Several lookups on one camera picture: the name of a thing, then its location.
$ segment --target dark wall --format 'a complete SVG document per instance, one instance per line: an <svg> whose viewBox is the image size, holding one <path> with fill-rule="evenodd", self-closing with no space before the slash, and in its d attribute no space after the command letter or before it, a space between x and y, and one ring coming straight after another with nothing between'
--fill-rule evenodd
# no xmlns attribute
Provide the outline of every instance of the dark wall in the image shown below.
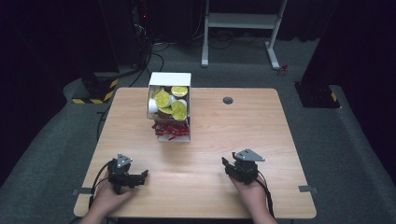
<svg viewBox="0 0 396 224"><path fill-rule="evenodd" d="M50 0L0 4L0 185L64 106L64 86L79 77L64 46L61 12L59 3Z"/></svg>
<svg viewBox="0 0 396 224"><path fill-rule="evenodd" d="M340 85L373 150L396 183L396 6L339 1L302 83Z"/></svg>

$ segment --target person's right hand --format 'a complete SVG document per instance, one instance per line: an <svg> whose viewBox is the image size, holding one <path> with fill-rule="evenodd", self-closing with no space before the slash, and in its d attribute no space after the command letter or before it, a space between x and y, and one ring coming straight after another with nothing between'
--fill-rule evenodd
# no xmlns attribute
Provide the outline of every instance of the person's right hand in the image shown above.
<svg viewBox="0 0 396 224"><path fill-rule="evenodd" d="M239 197L252 216L253 222L258 224L276 223L275 219L268 211L266 194L262 186L256 181L245 185L230 176L233 185L238 190ZM265 182L260 176L257 179L265 186Z"/></svg>

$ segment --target table top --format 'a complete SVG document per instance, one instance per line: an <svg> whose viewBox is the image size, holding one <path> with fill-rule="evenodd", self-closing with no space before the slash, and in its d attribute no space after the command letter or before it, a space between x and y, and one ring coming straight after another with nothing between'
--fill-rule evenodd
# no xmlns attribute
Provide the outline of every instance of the table top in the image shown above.
<svg viewBox="0 0 396 224"><path fill-rule="evenodd" d="M273 89L191 88L191 141L159 142L147 119L148 88L119 88L108 112L83 188L118 153L133 159L129 174L148 169L145 185L112 217L250 217L224 172L221 157L250 148L272 193L278 218L316 215L304 171L277 92ZM232 97L226 105L224 97ZM79 194L75 214L88 211Z"/></svg>

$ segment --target black and yellow hazard tape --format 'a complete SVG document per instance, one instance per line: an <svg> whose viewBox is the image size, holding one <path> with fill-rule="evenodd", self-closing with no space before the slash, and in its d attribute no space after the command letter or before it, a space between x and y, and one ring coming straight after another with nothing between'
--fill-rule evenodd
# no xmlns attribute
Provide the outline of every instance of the black and yellow hazard tape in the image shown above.
<svg viewBox="0 0 396 224"><path fill-rule="evenodd" d="M113 81L110 82L108 88L106 90L102 90L102 94L103 97L96 97L96 98L72 98L72 102L75 104L95 104L95 105L99 105L99 104L104 104L107 103L111 97L114 94L114 90L116 89L116 85L118 83L118 79L115 79Z"/></svg>

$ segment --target black metal base plate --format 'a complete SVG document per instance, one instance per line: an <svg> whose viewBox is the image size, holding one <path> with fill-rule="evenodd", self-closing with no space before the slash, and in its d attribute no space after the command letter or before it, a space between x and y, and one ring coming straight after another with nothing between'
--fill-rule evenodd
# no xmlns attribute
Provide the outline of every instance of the black metal base plate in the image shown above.
<svg viewBox="0 0 396 224"><path fill-rule="evenodd" d="M303 107L340 108L340 103L329 87L314 87L295 82L294 87L300 96Z"/></svg>

